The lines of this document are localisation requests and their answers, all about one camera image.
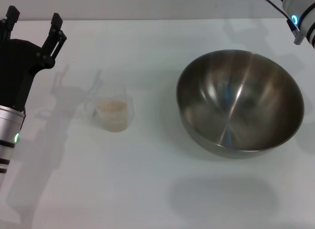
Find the metal mixing bowl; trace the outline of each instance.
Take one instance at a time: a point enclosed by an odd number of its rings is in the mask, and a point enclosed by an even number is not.
[[[189,134],[218,155],[259,155],[299,129],[304,102],[294,79],[275,62],[247,51],[216,51],[181,74],[177,104]]]

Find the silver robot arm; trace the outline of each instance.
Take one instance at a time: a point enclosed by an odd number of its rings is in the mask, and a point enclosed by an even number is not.
[[[306,37],[315,48],[315,0],[281,0],[284,12],[270,0],[265,1],[287,18],[287,23],[295,36],[296,45],[300,45]]]

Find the green indicator light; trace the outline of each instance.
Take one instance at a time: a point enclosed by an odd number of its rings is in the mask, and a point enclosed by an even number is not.
[[[14,137],[14,142],[15,142],[15,143],[19,142],[19,140],[20,140],[20,137],[19,137],[19,136],[20,136],[19,133],[15,135],[15,137]]]

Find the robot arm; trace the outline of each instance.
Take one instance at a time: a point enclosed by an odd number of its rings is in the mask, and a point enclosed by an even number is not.
[[[306,37],[315,48],[315,0],[281,0],[284,12],[270,0],[266,1],[286,16],[296,45],[300,45]]]

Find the blue indicator light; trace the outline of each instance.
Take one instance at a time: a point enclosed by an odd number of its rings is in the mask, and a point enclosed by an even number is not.
[[[296,15],[292,15],[292,21],[294,22],[295,25],[297,25],[298,20]]]

